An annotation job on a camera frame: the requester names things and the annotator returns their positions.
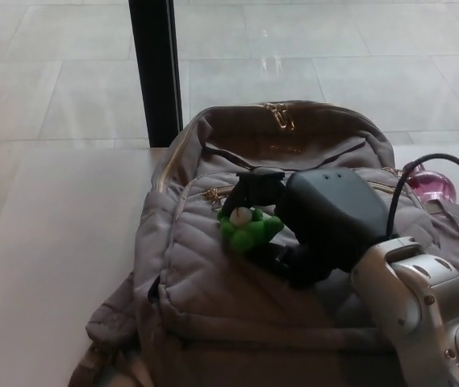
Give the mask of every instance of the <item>table surface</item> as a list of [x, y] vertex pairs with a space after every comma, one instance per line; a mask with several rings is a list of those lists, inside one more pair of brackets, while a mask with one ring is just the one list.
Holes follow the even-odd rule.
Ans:
[[[403, 146], [397, 165], [459, 146]], [[131, 271], [160, 149], [43, 150], [23, 161], [0, 217], [0, 386], [63, 387], [89, 345], [84, 326]], [[459, 168], [428, 163], [456, 184]], [[109, 386], [130, 386], [123, 378]]]

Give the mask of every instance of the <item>zipper pull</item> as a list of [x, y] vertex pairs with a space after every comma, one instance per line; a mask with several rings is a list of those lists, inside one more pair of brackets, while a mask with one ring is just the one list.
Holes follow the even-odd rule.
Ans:
[[212, 202], [212, 210], [218, 210], [222, 206], [222, 199], [229, 196], [233, 188], [235, 188], [234, 185], [225, 185], [223, 187], [209, 188], [202, 194], [202, 199]]
[[265, 103], [265, 109], [269, 110], [277, 121], [280, 129], [283, 131], [295, 130], [294, 120], [291, 118], [290, 113], [284, 103]]

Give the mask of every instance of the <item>gold zipper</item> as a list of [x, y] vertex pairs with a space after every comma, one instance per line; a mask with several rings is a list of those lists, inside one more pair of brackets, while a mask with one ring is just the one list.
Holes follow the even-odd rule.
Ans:
[[294, 131], [295, 124], [285, 103], [265, 103], [265, 109], [270, 110], [282, 130]]
[[[380, 183], [378, 181], [367, 181], [372, 189], [385, 192], [387, 194], [393, 194], [396, 187]], [[224, 185], [222, 187], [209, 188], [202, 193], [202, 199], [209, 202], [221, 202], [222, 199], [229, 196], [231, 191], [235, 188], [234, 185]]]
[[393, 187], [392, 185], [387, 185], [383, 183], [379, 183], [377, 181], [367, 181], [372, 189], [375, 189], [377, 191], [382, 191], [387, 194], [393, 194], [394, 191], [396, 190], [396, 187]]
[[209, 190], [205, 191], [202, 194], [202, 199], [218, 202], [226, 196], [229, 196], [233, 188], [235, 188], [234, 185], [225, 185], [223, 187], [209, 188]]
[[[287, 106], [290, 102], [286, 103], [265, 103], [262, 105], [250, 105], [250, 106], [259, 106], [259, 107], [264, 107], [267, 110], [270, 110], [273, 113], [274, 118], [276, 119], [279, 127], [283, 130], [289, 130], [293, 131], [295, 130], [295, 124], [294, 120], [290, 116], [290, 112], [287, 109]], [[330, 106], [336, 110], [339, 111], [344, 111], [347, 113], [352, 113], [356, 115], [357, 117], [361, 117], [371, 125], [375, 126], [374, 123], [365, 117], [363, 114], [357, 113], [354, 110], [346, 109], [345, 107], [337, 106], [331, 103], [326, 103], [326, 102], [305, 102], [305, 101], [298, 101], [297, 103], [309, 103], [313, 106]], [[175, 150], [173, 151], [172, 156], [170, 157], [168, 163], [166, 163], [165, 167], [163, 168], [163, 172], [157, 179], [157, 184], [156, 184], [156, 191], [163, 193], [166, 189], [166, 181], [169, 178], [169, 175], [171, 174], [172, 168], [177, 162], [178, 157], [182, 154], [182, 149], [184, 148], [184, 145], [186, 141], [189, 139], [192, 131], [192, 127], [194, 127], [194, 123], [198, 120], [200, 116], [202, 116], [204, 113], [204, 110], [198, 113], [191, 121], [188, 127], [185, 129], [186, 133], [182, 137], [181, 142], [176, 146]]]
[[394, 176], [396, 176], [398, 179], [401, 178], [403, 175], [403, 171], [401, 169], [396, 169], [396, 168], [390, 168], [390, 167], [383, 167], [382, 168], [384, 171], [392, 173]]

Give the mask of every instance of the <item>backpack zipper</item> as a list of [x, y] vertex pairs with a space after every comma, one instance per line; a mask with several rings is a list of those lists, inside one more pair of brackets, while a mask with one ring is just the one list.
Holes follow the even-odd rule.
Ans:
[[273, 114], [280, 129], [283, 131], [295, 131], [294, 120], [285, 103], [268, 102], [263, 106]]
[[[387, 185], [384, 183], [380, 183], [378, 181], [367, 181], [367, 183], [370, 185], [372, 189], [385, 192], [386, 194], [393, 194], [394, 190], [396, 189], [396, 187], [392, 185]], [[222, 199], [229, 196], [233, 188], [235, 188], [234, 185], [224, 185], [221, 187], [209, 188], [208, 190], [202, 193], [202, 199], [209, 202], [213, 202], [214, 204], [221, 202]]]
[[[276, 122], [281, 130], [287, 130], [287, 131], [294, 131], [295, 130], [295, 124], [294, 120], [292, 119], [290, 112], [288, 111], [288, 105], [291, 103], [296, 103], [296, 102], [284, 102], [284, 103], [263, 103], [260, 105], [247, 105], [247, 106], [256, 106], [256, 107], [261, 107], [265, 108], [268, 111], [270, 111], [274, 118], [276, 119]], [[370, 125], [376, 127], [374, 123], [365, 117], [363, 114], [360, 114], [354, 110], [346, 109], [345, 107], [337, 106], [331, 103], [326, 103], [326, 102], [304, 102], [306, 104], [311, 104], [313, 107], [316, 106], [330, 106], [335, 110], [343, 111], [345, 113], [350, 113], [353, 114], [361, 119], [364, 119], [367, 123]], [[199, 117], [202, 116], [204, 113], [204, 110], [198, 113], [191, 121], [190, 124], [186, 127], [185, 131], [186, 133], [183, 135], [181, 142], [176, 146], [175, 150], [172, 153], [172, 156], [170, 157], [169, 161], [166, 163], [165, 167], [163, 168], [163, 172], [161, 175], [157, 178], [157, 183], [156, 183], [156, 191], [160, 193], [164, 193], [166, 190], [166, 182], [172, 172], [172, 168], [177, 162], [178, 157], [182, 154], [182, 150], [186, 144], [186, 141], [190, 138], [191, 132], [192, 132], [192, 127], [194, 126], [194, 123], [198, 120]]]

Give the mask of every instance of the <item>glass pane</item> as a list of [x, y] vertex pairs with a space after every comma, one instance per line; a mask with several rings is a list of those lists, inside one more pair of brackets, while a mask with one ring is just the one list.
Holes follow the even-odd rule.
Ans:
[[394, 144], [459, 141], [459, 2], [175, 4], [190, 118], [208, 106], [310, 99], [360, 111]]

